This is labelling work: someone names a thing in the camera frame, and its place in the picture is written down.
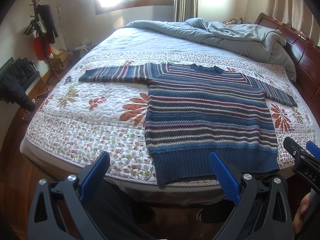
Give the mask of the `person right hand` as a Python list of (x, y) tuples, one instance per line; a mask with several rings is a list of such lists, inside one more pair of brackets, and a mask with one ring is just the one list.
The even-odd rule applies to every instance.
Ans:
[(301, 200), (300, 206), (299, 206), (299, 208), (295, 214), (295, 217), (293, 219), (292, 226), (293, 226), (294, 235), (298, 234), (303, 227), (303, 224), (304, 224), (303, 218), (304, 218), (306, 211), (308, 211), (308, 208), (309, 208), (310, 194), (311, 193), (309, 192)]

